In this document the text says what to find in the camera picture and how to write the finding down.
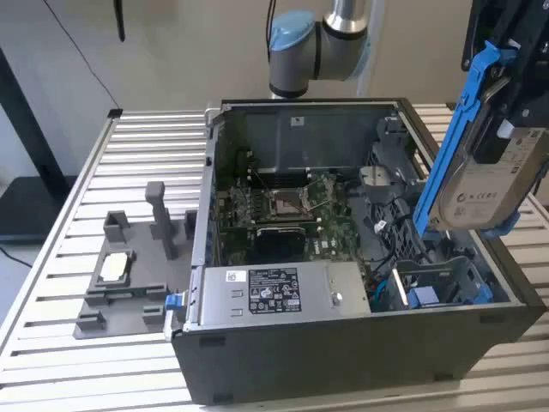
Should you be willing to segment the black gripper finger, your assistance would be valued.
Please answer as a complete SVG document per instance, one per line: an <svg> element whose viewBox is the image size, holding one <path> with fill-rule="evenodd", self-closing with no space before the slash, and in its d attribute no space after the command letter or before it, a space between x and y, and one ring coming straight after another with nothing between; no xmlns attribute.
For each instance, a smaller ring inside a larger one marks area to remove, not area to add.
<svg viewBox="0 0 549 412"><path fill-rule="evenodd" d="M506 118L486 120L474 145L474 160L478 164L498 163L514 130L515 126Z"/></svg>

